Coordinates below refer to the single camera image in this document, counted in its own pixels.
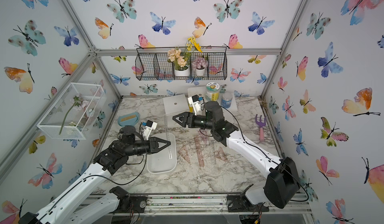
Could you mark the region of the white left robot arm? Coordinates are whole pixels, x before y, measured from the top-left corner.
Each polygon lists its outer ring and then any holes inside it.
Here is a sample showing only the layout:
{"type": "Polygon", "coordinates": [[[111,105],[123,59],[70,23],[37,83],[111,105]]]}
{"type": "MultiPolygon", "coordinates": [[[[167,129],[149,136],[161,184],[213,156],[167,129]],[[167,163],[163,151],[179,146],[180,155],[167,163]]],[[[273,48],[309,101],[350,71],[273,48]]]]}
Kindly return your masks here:
{"type": "Polygon", "coordinates": [[[50,204],[36,214],[28,212],[20,217],[20,224],[64,224],[92,223],[98,218],[117,209],[129,209],[132,206],[130,194],[116,184],[101,200],[77,211],[83,201],[103,182],[111,177],[131,156],[156,154],[166,149],[171,142],[158,137],[143,136],[133,126],[120,129],[117,140],[96,156],[93,162],[50,204]]]}

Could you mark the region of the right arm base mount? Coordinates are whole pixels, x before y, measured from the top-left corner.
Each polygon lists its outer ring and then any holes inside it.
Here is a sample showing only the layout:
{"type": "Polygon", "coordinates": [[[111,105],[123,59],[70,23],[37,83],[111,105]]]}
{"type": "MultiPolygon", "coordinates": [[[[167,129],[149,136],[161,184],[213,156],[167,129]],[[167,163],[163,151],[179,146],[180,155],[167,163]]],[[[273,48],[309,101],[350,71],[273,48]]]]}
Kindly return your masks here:
{"type": "Polygon", "coordinates": [[[241,193],[227,195],[226,205],[230,213],[269,212],[270,208],[265,206],[266,202],[268,199],[263,187],[252,184],[241,193]]]}

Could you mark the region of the clear straight ruler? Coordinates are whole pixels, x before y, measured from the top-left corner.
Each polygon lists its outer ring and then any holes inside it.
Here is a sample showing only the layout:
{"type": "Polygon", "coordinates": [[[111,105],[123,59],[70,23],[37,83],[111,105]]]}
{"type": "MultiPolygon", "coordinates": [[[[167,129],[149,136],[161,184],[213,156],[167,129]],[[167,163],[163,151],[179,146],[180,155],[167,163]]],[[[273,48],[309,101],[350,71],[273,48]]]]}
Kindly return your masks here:
{"type": "MultiPolygon", "coordinates": [[[[168,117],[167,115],[165,114],[164,115],[164,123],[165,123],[165,131],[166,131],[166,137],[167,137],[167,141],[170,141],[170,137],[169,137],[169,131],[168,131],[168,117]]],[[[169,151],[169,159],[172,160],[173,159],[173,155],[172,155],[172,150],[171,150],[171,145],[168,146],[168,151],[169,151]]]]}

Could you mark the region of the pink scalene triangle ruler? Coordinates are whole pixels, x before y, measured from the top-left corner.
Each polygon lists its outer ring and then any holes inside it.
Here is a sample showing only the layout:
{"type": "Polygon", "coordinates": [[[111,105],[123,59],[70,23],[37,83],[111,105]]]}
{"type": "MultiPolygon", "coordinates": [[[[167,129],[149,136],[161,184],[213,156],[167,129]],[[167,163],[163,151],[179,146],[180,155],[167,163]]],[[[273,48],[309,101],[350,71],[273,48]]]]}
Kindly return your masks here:
{"type": "Polygon", "coordinates": [[[188,163],[190,164],[191,161],[190,161],[190,156],[189,156],[189,152],[188,152],[188,148],[186,145],[182,146],[179,150],[178,150],[178,154],[188,163]]]}

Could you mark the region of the white storage box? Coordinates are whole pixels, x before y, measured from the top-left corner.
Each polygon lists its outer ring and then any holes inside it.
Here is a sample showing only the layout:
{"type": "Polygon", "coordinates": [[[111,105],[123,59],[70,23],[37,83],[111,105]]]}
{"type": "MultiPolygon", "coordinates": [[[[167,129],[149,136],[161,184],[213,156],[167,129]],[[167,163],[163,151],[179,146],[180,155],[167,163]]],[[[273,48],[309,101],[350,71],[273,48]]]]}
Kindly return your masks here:
{"type": "MultiPolygon", "coordinates": [[[[155,134],[153,137],[167,140],[166,133],[155,134]]],[[[169,159],[168,147],[159,153],[151,154],[147,159],[147,170],[151,174],[160,175],[173,172],[177,166],[176,137],[169,133],[173,159],[169,159]]]]}

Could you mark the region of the pink isosceles triangle ruler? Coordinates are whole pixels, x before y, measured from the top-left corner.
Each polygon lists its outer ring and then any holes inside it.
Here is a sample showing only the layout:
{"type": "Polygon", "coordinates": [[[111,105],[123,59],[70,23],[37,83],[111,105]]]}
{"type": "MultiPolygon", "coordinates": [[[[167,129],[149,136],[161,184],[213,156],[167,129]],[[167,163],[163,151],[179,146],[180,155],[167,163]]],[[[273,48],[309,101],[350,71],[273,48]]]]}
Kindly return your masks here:
{"type": "Polygon", "coordinates": [[[222,147],[219,147],[219,148],[214,152],[214,154],[215,154],[215,158],[216,158],[216,159],[219,159],[219,160],[221,160],[221,161],[223,161],[223,162],[226,162],[226,163],[229,162],[229,161],[228,161],[228,158],[227,158],[227,155],[226,155],[226,153],[224,152],[224,150],[223,150],[222,147]]]}

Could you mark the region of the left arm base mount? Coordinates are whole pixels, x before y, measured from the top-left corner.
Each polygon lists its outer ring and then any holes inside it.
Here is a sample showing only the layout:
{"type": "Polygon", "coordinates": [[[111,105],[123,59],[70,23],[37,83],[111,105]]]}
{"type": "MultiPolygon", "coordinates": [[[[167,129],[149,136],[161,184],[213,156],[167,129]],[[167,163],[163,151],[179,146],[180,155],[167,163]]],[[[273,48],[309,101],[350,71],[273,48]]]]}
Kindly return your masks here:
{"type": "Polygon", "coordinates": [[[118,207],[115,213],[144,213],[147,206],[148,197],[138,196],[128,193],[121,187],[112,188],[109,193],[115,195],[118,199],[118,207]]]}

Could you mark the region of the clear stencil ruler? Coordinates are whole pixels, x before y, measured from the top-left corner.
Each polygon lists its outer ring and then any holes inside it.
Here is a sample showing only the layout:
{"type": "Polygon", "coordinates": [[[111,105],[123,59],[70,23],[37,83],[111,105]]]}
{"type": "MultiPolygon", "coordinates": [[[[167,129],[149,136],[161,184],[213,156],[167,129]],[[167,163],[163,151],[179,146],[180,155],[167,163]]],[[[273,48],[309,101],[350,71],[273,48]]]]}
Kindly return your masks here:
{"type": "Polygon", "coordinates": [[[215,157],[215,144],[214,141],[211,138],[207,138],[206,140],[206,152],[207,152],[207,159],[210,162],[212,166],[216,165],[216,157],[215,157]]]}

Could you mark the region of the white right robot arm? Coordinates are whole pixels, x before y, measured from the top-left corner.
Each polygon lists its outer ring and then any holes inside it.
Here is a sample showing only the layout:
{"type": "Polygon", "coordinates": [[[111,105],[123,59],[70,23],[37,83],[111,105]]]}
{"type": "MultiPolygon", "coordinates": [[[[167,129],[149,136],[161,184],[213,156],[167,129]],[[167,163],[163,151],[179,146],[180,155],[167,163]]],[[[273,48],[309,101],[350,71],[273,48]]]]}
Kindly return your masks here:
{"type": "Polygon", "coordinates": [[[249,204],[270,202],[283,209],[301,187],[295,162],[291,158],[281,159],[248,139],[239,124],[225,119],[224,108],[217,102],[210,101],[205,108],[204,116],[183,112],[173,116],[173,120],[184,128],[210,130],[217,142],[241,154],[260,171],[266,182],[262,187],[250,186],[245,190],[249,204]]]}

